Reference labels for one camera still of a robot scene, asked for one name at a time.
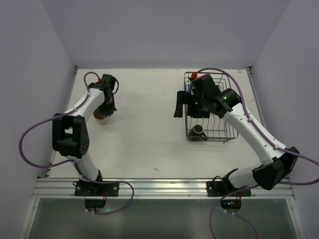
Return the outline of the beige cup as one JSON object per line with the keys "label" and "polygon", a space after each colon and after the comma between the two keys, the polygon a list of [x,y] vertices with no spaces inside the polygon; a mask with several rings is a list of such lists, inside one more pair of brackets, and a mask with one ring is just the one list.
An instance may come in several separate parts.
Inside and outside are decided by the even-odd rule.
{"label": "beige cup", "polygon": [[98,107],[93,112],[93,117],[99,124],[106,124],[111,117],[111,113],[109,109]]}

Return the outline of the dark brown mug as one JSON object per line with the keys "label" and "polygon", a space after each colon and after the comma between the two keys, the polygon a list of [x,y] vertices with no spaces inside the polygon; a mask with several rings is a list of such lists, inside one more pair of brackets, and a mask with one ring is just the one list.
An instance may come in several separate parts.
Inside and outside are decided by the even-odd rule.
{"label": "dark brown mug", "polygon": [[207,141],[207,135],[204,133],[203,127],[199,124],[191,128],[188,137],[190,141]]}

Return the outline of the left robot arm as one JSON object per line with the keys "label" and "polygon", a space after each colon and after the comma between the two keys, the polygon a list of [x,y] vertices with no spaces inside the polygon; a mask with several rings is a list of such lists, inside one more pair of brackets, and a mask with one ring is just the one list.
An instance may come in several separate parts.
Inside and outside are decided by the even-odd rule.
{"label": "left robot arm", "polygon": [[71,161],[80,180],[101,184],[102,174],[88,153],[87,121],[93,116],[98,123],[105,124],[117,111],[114,94],[118,91],[119,82],[114,76],[104,74],[95,83],[84,83],[87,90],[84,96],[70,110],[54,115],[52,147]]}

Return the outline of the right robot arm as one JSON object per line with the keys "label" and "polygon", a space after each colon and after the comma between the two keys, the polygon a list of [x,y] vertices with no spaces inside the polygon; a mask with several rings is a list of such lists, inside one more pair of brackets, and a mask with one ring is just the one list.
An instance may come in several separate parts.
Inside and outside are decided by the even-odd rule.
{"label": "right robot arm", "polygon": [[243,108],[241,96],[233,89],[221,91],[210,74],[190,78],[191,90],[178,91],[176,94],[175,118],[183,116],[183,108],[192,118],[208,118],[210,114],[218,116],[231,125],[250,145],[259,158],[260,164],[245,169],[233,169],[220,181],[217,187],[225,194],[236,189],[257,184],[265,190],[271,190],[287,177],[297,162],[298,150],[287,148]]}

